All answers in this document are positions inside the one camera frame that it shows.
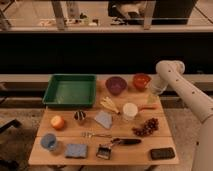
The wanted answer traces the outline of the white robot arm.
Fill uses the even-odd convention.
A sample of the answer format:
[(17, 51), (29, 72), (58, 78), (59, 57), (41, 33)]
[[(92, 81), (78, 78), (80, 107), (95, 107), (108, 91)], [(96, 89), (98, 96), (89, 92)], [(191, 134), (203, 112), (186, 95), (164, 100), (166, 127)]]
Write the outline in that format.
[(182, 61), (159, 61), (149, 90), (160, 95), (170, 86), (198, 118), (201, 128), (191, 171), (213, 171), (213, 98), (185, 79), (182, 76), (184, 71)]

